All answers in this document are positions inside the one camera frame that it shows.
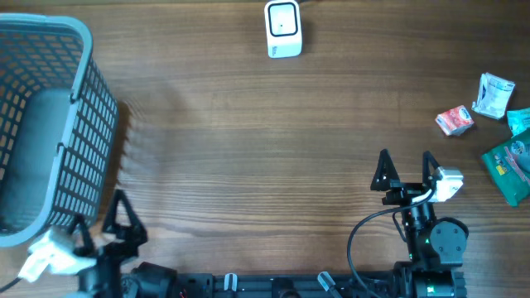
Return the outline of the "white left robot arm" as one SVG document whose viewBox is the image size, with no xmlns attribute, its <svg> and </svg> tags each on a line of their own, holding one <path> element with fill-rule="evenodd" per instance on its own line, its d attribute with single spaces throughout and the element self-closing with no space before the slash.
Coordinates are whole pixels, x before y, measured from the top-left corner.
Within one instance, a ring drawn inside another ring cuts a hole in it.
<svg viewBox="0 0 530 298">
<path fill-rule="evenodd" d="M 95 264 L 80 270 L 77 296 L 185 298 L 186 289 L 177 280 L 177 271 L 143 262 L 127 274 L 121 266 L 139 256 L 139 247 L 148 240 L 147 230 L 134 212 L 125 192 L 115 190 L 102 226 L 103 233 L 116 239 L 99 248 L 94 245 L 84 218 L 78 216 L 68 232 L 79 231 L 83 244 L 74 249 L 76 257 L 87 257 Z"/>
</svg>

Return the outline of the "white blue small box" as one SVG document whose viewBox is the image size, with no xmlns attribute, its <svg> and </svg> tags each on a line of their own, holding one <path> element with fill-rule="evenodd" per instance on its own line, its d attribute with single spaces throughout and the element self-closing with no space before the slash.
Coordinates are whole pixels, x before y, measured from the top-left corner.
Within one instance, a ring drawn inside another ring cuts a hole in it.
<svg viewBox="0 0 530 298">
<path fill-rule="evenodd" d="M 515 86 L 513 81 L 483 73 L 480 76 L 479 92 L 477 99 L 472 103 L 472 110 L 492 119 L 503 118 Z"/>
</svg>

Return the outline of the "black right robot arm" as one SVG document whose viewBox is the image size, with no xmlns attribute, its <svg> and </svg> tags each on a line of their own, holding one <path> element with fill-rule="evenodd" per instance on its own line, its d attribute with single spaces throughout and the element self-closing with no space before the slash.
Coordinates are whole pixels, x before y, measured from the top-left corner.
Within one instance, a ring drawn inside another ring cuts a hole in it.
<svg viewBox="0 0 530 298">
<path fill-rule="evenodd" d="M 465 297 L 465 280 L 456 269 L 463 265 L 469 229 L 458 219 L 435 215 L 434 205 L 445 203 L 463 186 L 456 168 L 440 166 L 426 151 L 422 180 L 402 182 L 389 151 L 379 153 L 370 189 L 385 194 L 382 204 L 400 214 L 397 226 L 407 245 L 409 260 L 396 262 L 388 281 L 390 297 Z"/>
</svg>

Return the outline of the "red white small packet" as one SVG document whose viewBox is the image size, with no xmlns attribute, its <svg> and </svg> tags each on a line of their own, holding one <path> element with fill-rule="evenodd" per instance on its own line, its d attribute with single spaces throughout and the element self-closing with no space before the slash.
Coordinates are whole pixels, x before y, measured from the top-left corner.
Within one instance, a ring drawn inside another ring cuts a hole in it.
<svg viewBox="0 0 530 298">
<path fill-rule="evenodd" d="M 459 136 L 475 124 L 464 105 L 438 114 L 436 123 L 447 136 Z"/>
</svg>

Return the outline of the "light blue wipes packet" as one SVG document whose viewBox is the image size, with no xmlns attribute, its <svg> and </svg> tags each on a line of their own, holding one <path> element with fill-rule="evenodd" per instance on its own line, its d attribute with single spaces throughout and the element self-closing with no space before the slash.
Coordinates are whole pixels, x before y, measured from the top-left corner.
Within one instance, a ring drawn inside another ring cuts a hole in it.
<svg viewBox="0 0 530 298">
<path fill-rule="evenodd" d="M 508 126 L 514 136 L 529 129 L 530 108 L 507 111 Z"/>
</svg>

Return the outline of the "green 3M gloves package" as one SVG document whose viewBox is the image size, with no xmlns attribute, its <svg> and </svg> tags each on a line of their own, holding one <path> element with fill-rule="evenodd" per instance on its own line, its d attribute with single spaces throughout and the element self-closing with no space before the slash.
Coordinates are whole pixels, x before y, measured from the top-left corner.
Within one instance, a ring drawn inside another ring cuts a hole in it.
<svg viewBox="0 0 530 298">
<path fill-rule="evenodd" d="M 512 207 L 529 197 L 529 130 L 482 155 L 492 180 Z"/>
</svg>

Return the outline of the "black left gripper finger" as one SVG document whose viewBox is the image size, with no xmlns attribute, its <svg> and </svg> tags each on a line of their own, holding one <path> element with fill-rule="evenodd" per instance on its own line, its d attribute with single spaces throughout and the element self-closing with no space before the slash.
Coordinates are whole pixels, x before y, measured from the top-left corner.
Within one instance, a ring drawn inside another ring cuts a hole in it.
<svg viewBox="0 0 530 298">
<path fill-rule="evenodd" d="M 147 230 L 123 190 L 115 190 L 103 221 L 102 232 L 131 244 L 144 244 Z"/>
<path fill-rule="evenodd" d="M 74 216 L 73 221 L 68 226 L 68 234 L 72 236 L 78 231 L 82 240 L 81 246 L 75 246 L 74 254 L 79 257 L 90 257 L 94 253 L 94 242 L 89 233 L 89 229 L 81 214 Z"/>
</svg>

